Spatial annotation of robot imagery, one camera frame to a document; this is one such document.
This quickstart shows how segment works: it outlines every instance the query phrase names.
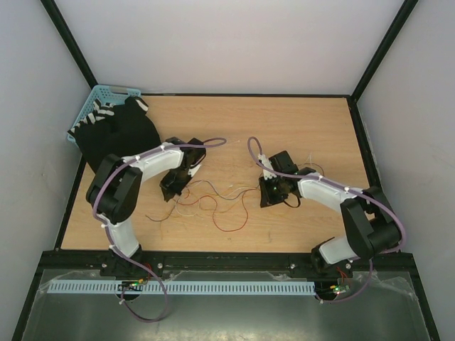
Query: perforated metal strip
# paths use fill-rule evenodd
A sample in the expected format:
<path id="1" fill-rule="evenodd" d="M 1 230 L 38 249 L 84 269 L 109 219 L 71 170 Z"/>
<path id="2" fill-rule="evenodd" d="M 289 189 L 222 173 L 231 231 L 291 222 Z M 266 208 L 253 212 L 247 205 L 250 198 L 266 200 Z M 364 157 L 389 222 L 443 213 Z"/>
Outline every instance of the perforated metal strip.
<path id="1" fill-rule="evenodd" d="M 239 282 L 239 281 L 174 281 L 164 284 L 170 295 L 281 295 L 310 296 L 314 295 L 314 282 Z M 105 280 L 55 280 L 48 293 L 121 293 L 122 281 Z M 137 286 L 134 291 L 140 293 L 162 295 L 163 291 L 155 281 L 145 286 Z"/>

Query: robotic arm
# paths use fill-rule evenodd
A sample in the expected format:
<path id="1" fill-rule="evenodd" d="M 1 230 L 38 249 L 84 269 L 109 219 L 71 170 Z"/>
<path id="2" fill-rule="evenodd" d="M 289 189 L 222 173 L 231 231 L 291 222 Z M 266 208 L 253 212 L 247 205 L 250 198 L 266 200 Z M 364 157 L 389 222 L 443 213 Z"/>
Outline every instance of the robotic arm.
<path id="1" fill-rule="evenodd" d="M 198 139 L 191 139 L 189 144 L 203 145 Z M 182 190 L 191 181 L 205 158 L 204 148 L 172 148 L 171 145 L 184 145 L 175 137 L 166 140 L 160 147 L 162 151 L 145 158 L 128 156 L 119 158 L 108 155 L 101 163 L 86 195 L 93 207 L 102 186 L 108 177 L 123 163 L 136 159 L 114 178 L 101 197 L 97 214 L 108 221 L 111 247 L 116 247 L 127 257 L 131 257 L 139 248 L 133 231 L 131 215 L 136 208 L 141 184 L 155 175 L 170 170 L 160 182 L 164 200 L 169 201 L 174 195 L 181 195 Z"/>
<path id="2" fill-rule="evenodd" d="M 314 169 L 305 167 L 299 170 L 287 151 L 282 151 L 270 159 L 261 154 L 259 161 L 265 167 L 279 173 L 312 175 L 308 178 L 295 179 L 264 170 L 263 176 L 259 179 L 261 207 L 285 202 L 289 194 L 294 194 L 298 198 L 315 200 L 341 213 L 346 235 L 332 238 L 311 250 L 312 264 L 319 273 L 326 272 L 334 264 L 346 259 L 371 259 L 400 242 L 402 235 L 391 216 L 368 200 L 332 185 L 336 183 L 331 180 L 320 181 L 322 176 Z M 367 190 L 351 189 L 382 203 L 391 210 L 381 189 L 376 187 Z"/>

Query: black cloth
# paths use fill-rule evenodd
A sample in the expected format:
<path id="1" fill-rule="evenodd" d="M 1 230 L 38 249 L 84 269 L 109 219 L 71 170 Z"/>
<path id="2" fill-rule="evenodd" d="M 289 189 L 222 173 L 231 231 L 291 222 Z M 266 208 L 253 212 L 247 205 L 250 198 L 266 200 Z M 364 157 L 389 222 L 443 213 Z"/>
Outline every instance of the black cloth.
<path id="1" fill-rule="evenodd" d="M 158 131 L 146 116 L 148 105 L 140 97 L 128 97 L 122 105 L 101 105 L 68 131 L 94 172 L 109 155 L 132 156 L 161 144 Z"/>

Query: blue basket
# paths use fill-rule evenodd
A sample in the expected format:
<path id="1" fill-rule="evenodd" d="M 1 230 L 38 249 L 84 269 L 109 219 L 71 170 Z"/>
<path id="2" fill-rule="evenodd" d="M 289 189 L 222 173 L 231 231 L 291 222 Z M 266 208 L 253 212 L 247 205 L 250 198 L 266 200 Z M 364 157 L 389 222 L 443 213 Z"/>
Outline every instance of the blue basket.
<path id="1" fill-rule="evenodd" d="M 86 117 L 90 112 L 94 110 L 93 101 L 95 99 L 99 99 L 101 104 L 104 105 L 106 103 L 113 103 L 116 105 L 124 104 L 125 99 L 129 96 L 141 96 L 141 92 L 138 89 L 129 89 L 127 87 L 111 87 L 109 85 L 96 85 L 93 87 L 90 96 L 84 103 L 84 107 L 77 116 L 73 126 L 75 125 L 84 117 Z M 68 140 L 76 144 L 76 140 L 74 137 L 68 134 Z"/>

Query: gray floor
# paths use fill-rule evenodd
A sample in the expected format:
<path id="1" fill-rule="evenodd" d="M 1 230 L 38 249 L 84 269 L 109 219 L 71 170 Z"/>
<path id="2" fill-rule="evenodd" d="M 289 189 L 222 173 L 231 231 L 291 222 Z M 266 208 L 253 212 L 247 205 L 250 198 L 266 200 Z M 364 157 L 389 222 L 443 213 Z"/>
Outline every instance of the gray floor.
<path id="1" fill-rule="evenodd" d="M 46 273 L 43 282 L 56 275 Z M 95 276 L 76 271 L 62 278 Z M 133 319 L 115 295 L 46 294 L 43 284 L 23 340 L 429 340 L 409 276 L 396 276 L 381 273 L 382 281 L 337 305 L 308 296 L 170 296 L 169 316 L 155 324 Z M 268 274 L 183 274 L 175 280 L 227 277 L 273 280 Z M 152 318 L 163 302 L 148 295 L 132 307 Z"/>

